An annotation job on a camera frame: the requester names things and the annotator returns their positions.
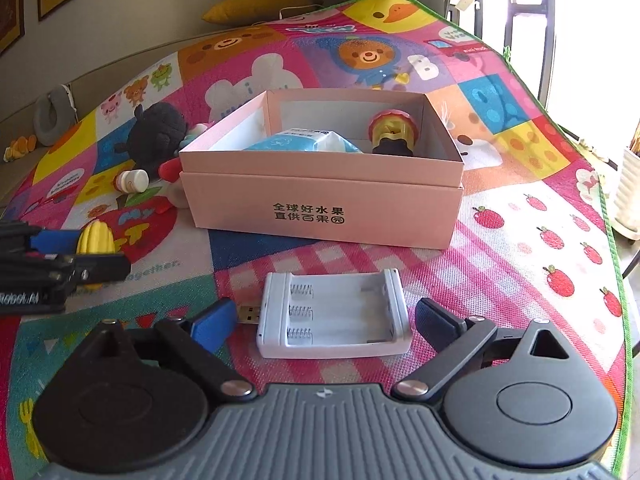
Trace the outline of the white red foam rocket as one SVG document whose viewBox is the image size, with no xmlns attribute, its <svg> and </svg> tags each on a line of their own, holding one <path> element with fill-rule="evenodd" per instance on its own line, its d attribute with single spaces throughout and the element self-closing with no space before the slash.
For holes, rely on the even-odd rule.
<svg viewBox="0 0 640 480">
<path fill-rule="evenodd" d="M 158 168 L 158 175 L 163 181 L 167 182 L 165 196 L 169 200 L 169 203 L 178 209 L 188 209 L 189 204 L 186 199 L 186 192 L 184 192 L 180 180 L 181 173 L 182 165 L 179 157 L 166 160 L 166 162 L 163 162 L 160 168 Z"/>
</svg>

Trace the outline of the colourful cartoon play mat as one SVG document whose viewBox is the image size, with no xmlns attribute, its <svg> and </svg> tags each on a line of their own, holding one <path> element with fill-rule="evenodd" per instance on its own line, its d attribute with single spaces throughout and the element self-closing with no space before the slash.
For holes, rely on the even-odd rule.
<svg viewBox="0 0 640 480">
<path fill-rule="evenodd" d="M 414 248 L 206 230 L 157 182 L 120 194 L 134 166 L 114 152 L 134 108 L 167 102 L 213 125 L 268 90 L 422 93 L 459 151 L 463 195 L 449 245 Z M 623 469 L 630 345 L 624 291 L 598 176 L 500 54 L 416 0 L 354 0 L 217 32 L 154 62 L 82 116 L 26 177 L 9 219 L 49 229 L 105 222 L 131 260 L 126 280 L 79 289 L 64 312 L 1 321 L 1 474 L 44 467 L 32 407 L 93 326 L 147 328 L 227 296 L 258 304 L 270 273 L 399 271 L 408 304 L 523 327 L 546 318 L 574 344 L 620 413 L 605 463 Z"/>
</svg>

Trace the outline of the yellow cushion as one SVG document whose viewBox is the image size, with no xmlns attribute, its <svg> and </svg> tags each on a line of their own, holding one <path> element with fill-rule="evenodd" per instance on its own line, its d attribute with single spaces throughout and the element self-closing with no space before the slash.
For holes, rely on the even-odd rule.
<svg viewBox="0 0 640 480">
<path fill-rule="evenodd" d="M 209 24 L 239 27 L 277 20 L 282 10 L 315 9 L 322 0 L 222 0 L 202 15 Z"/>
</svg>

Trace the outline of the pink cardboard box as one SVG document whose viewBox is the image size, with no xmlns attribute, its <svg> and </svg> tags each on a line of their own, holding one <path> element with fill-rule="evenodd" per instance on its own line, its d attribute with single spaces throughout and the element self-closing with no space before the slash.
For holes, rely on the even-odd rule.
<svg viewBox="0 0 640 480">
<path fill-rule="evenodd" d="M 402 110 L 420 129 L 410 156 L 371 151 L 371 119 Z M 329 130 L 355 153 L 256 151 L 287 128 Z M 180 153 L 199 228 L 444 249 L 462 201 L 463 162 L 422 93 L 268 90 Z"/>
</svg>

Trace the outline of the blue wet wipes pack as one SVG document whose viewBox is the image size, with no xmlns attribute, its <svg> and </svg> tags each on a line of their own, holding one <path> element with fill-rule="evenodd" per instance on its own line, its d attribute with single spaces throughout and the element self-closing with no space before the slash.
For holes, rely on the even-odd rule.
<svg viewBox="0 0 640 480">
<path fill-rule="evenodd" d="M 332 130 L 291 128 L 267 136 L 247 151 L 360 153 L 360 149 Z"/>
</svg>

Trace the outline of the small pink teal figurine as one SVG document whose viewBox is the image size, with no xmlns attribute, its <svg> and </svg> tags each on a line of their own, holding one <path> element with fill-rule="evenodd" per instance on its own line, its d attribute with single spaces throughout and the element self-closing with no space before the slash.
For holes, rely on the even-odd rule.
<svg viewBox="0 0 640 480">
<path fill-rule="evenodd" d="M 199 122 L 188 130 L 188 135 L 199 136 L 200 134 L 208 130 L 211 126 L 212 124 L 210 122 Z"/>
</svg>

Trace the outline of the white plant pot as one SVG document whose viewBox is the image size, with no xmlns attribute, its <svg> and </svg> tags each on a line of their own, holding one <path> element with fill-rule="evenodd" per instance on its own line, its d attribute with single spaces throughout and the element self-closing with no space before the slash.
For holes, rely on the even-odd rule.
<svg viewBox="0 0 640 480">
<path fill-rule="evenodd" d="M 617 166 L 618 185 L 614 197 L 615 219 L 631 232 L 639 231 L 639 156 L 626 148 Z"/>
</svg>

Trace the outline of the black plush toy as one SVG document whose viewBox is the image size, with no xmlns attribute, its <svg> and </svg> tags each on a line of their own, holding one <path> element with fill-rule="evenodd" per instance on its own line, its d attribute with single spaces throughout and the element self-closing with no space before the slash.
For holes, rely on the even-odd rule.
<svg viewBox="0 0 640 480">
<path fill-rule="evenodd" d="M 134 168 L 144 170 L 155 180 L 160 165 L 175 157 L 188 131 L 186 118 L 170 103 L 157 102 L 149 108 L 138 104 L 128 138 L 117 143 L 114 152 L 127 153 L 134 161 Z"/>
</svg>

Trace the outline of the small white pill bottle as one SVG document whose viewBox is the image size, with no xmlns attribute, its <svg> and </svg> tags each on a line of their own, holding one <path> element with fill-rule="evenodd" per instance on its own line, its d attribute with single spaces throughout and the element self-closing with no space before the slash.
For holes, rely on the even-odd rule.
<svg viewBox="0 0 640 480">
<path fill-rule="evenodd" d="M 114 180 L 114 187 L 122 193 L 137 194 L 145 192 L 149 183 L 149 176 L 143 169 L 133 169 L 120 172 Z"/>
</svg>

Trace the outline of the grey neck pillow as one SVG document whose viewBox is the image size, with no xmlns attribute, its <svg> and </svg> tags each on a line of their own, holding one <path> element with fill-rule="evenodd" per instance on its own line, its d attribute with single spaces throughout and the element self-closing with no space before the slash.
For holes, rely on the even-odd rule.
<svg viewBox="0 0 640 480">
<path fill-rule="evenodd" d="M 66 84 L 58 84 L 35 102 L 34 133 L 38 141 L 50 148 L 77 122 L 73 93 Z"/>
</svg>

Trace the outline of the yellow corn toy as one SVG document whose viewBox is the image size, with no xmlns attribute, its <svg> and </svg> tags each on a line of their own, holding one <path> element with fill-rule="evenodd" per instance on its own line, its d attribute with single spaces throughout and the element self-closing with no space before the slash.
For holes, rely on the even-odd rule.
<svg viewBox="0 0 640 480">
<path fill-rule="evenodd" d="M 115 255 L 116 247 L 111 228 L 101 220 L 92 220 L 81 231 L 76 246 L 77 255 Z M 82 286 L 85 290 L 99 289 L 111 271 L 111 261 L 93 258 L 92 283 Z"/>
</svg>

